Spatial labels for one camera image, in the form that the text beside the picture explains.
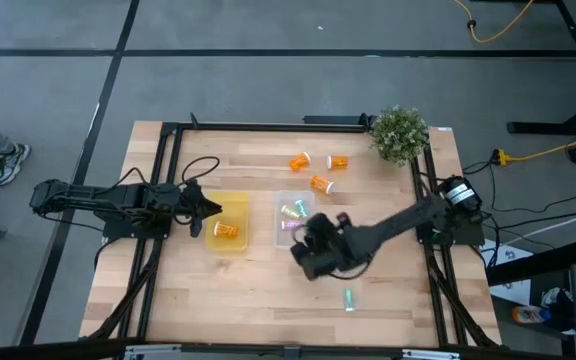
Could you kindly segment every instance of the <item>wooden tabletop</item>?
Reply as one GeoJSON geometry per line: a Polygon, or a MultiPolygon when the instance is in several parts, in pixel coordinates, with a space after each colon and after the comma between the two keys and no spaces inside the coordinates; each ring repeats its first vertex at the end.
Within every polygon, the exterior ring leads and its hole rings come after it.
{"type": "MultiPolygon", "coordinates": [[[[160,128],[160,122],[135,123],[122,173],[136,166],[150,177],[160,128]]],[[[437,176],[460,174],[452,131],[432,128],[430,138],[437,176]]],[[[184,131],[176,180],[180,181],[181,171],[193,159],[218,156],[219,168],[199,183],[206,193],[248,192],[249,245],[240,253],[215,253],[205,247],[203,232],[191,238],[187,227],[174,224],[163,246],[147,339],[437,346],[428,274],[414,231],[385,243],[368,271],[352,281],[321,278],[310,282],[290,251],[273,246],[273,193],[310,190],[312,175],[336,182],[333,195],[316,194],[316,210],[331,219],[345,211],[354,224],[368,225],[415,203],[410,166],[387,163],[369,144],[365,134],[184,131]],[[302,151],[310,154],[312,165],[292,172],[288,161],[302,151]],[[348,169],[327,170],[329,154],[349,156],[348,169]],[[344,311],[344,288],[353,291],[355,312],[344,311]]],[[[169,144],[164,164],[168,164],[170,148],[169,144]]],[[[199,162],[189,175],[211,165],[199,162]]],[[[131,176],[127,182],[139,179],[131,176]]],[[[101,254],[81,335],[96,330],[124,295],[135,244],[135,239],[121,239],[101,254]]],[[[453,246],[452,254],[461,300],[488,336],[500,341],[481,259],[466,246],[453,246]]],[[[130,334],[136,333],[140,308],[141,298],[133,309],[130,334]]],[[[449,309],[444,299],[449,338],[454,342],[449,309]]]]}

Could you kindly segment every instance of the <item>gray floor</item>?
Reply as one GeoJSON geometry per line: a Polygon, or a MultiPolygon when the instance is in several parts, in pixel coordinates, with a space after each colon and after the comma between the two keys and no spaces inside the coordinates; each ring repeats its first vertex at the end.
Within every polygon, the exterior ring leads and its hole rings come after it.
{"type": "MultiPolygon", "coordinates": [[[[576,20],[576,3],[568,2],[576,20]]],[[[114,48],[128,0],[0,0],[0,47],[114,48]]],[[[518,4],[471,4],[481,37],[518,4]]],[[[128,48],[480,49],[465,14],[445,0],[142,0],[128,48]]],[[[493,49],[571,49],[556,8],[535,5],[493,49]]],[[[108,70],[108,58],[0,58],[0,127],[34,148],[24,171],[0,189],[0,346],[14,343],[53,224],[27,207],[40,181],[72,176],[108,70]]],[[[431,125],[451,126],[463,164],[501,147],[521,156],[568,137],[511,136],[505,122],[560,122],[576,112],[576,61],[382,58],[125,58],[86,179],[119,176],[135,120],[299,122],[303,115],[376,113],[401,104],[431,125]]],[[[562,153],[496,169],[497,207],[538,208],[576,195],[576,168],[562,153]]],[[[488,173],[472,182],[490,203],[488,173]]],[[[576,211],[576,201],[549,215],[576,211]]],[[[99,222],[89,215],[77,220],[99,222]]],[[[496,216],[499,223],[532,218],[496,216]]],[[[539,227],[525,226],[526,233],[539,227]]],[[[77,337],[99,234],[71,230],[38,341],[77,337]]],[[[576,240],[576,224],[538,240],[576,240]]],[[[531,251],[543,247],[520,243],[531,251]]],[[[548,352],[556,342],[503,325],[504,342],[548,352]]]]}

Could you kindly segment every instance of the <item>clear plastic container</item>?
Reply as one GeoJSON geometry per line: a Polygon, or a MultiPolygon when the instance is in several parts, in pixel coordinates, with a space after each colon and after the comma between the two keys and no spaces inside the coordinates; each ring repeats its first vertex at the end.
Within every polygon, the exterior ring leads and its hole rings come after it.
{"type": "MultiPolygon", "coordinates": [[[[279,249],[290,249],[295,244],[292,240],[291,230],[282,230],[281,222],[294,221],[295,219],[288,217],[281,213],[281,208],[284,206],[296,210],[297,206],[295,201],[302,200],[308,217],[316,213],[315,209],[315,194],[312,191],[278,191],[275,193],[275,247],[279,249]]],[[[305,223],[308,218],[300,218],[299,221],[305,223]]]]}
{"type": "Polygon", "coordinates": [[[248,210],[249,200],[246,192],[212,192],[206,197],[221,205],[222,212],[206,219],[206,247],[216,251],[242,251],[248,247],[248,210]],[[217,222],[238,229],[235,238],[217,237],[217,222]]]}

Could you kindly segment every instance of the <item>sneaker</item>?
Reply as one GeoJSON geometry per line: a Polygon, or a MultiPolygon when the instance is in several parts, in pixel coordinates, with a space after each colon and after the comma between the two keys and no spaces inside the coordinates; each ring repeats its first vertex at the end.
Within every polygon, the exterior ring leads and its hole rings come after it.
{"type": "Polygon", "coordinates": [[[15,151],[10,155],[0,155],[0,186],[13,181],[21,170],[21,163],[30,155],[30,146],[15,144],[15,151]]]}

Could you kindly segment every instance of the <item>potted plant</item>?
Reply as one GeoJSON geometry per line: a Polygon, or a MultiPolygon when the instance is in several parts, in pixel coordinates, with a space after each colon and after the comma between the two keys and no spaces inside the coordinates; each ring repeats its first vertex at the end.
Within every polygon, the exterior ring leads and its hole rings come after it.
{"type": "Polygon", "coordinates": [[[379,155],[398,166],[416,158],[428,145],[428,126],[415,108],[395,106],[383,110],[369,131],[379,155]]]}

